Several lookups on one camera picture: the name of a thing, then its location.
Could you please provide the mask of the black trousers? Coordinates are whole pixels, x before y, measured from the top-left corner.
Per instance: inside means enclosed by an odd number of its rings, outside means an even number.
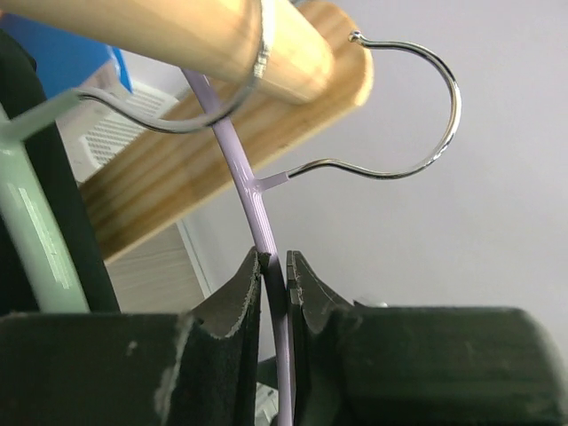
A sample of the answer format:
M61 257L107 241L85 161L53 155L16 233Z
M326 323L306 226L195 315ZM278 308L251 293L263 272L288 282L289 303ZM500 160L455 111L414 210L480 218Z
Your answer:
M1 32L1 105L14 118L46 100L36 62ZM75 182L57 126L26 141L28 157L66 241L92 312L120 311L112 281ZM1 313L37 312L32 288L5 225L1 225Z

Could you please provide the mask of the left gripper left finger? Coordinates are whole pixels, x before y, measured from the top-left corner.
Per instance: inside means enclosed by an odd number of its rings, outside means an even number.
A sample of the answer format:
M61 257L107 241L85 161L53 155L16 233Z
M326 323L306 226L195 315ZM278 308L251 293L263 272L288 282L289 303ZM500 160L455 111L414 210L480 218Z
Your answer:
M182 313L1 320L4 425L250 425L261 259Z

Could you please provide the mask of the lilac plastic hanger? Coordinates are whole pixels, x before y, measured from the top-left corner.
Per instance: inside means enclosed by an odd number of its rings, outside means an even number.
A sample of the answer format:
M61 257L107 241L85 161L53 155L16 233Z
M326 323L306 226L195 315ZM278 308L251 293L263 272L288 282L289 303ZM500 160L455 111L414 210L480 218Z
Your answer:
M395 50L412 53L428 61L446 83L450 95L450 115L446 130L432 150L414 166L401 171L376 171L336 159L319 159L308 162L289 171L259 179L251 169L249 159L236 135L230 119L213 125L212 130L229 166L251 231L256 250L267 255L263 267L263 278L268 296L272 331L276 349L276 368L279 392L279 425L292 425L295 420L295 366L293 341L288 318L288 296L276 243L263 202L263 192L288 182L305 173L322 168L335 168L364 178L394 180L410 177L428 168L448 148L459 127L462 115L462 95L458 82L450 67L433 51L417 44L404 41L372 41L358 30L350 33L349 41L369 50Z

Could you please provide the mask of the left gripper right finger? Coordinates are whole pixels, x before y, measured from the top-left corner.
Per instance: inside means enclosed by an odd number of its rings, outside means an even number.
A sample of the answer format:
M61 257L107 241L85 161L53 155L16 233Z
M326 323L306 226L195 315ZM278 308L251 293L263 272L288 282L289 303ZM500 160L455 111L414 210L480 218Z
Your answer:
M564 425L567 372L512 307L350 303L287 255L298 425Z

